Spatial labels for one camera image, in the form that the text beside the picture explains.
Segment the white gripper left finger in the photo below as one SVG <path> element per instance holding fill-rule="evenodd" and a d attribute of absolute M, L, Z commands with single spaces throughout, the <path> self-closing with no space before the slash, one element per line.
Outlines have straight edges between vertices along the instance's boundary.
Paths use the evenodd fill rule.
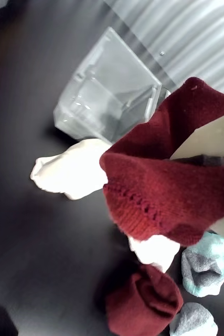
<path fill-rule="evenodd" d="M 198 155 L 224 156 L 224 116 L 196 129 L 170 159 L 177 160 Z"/>

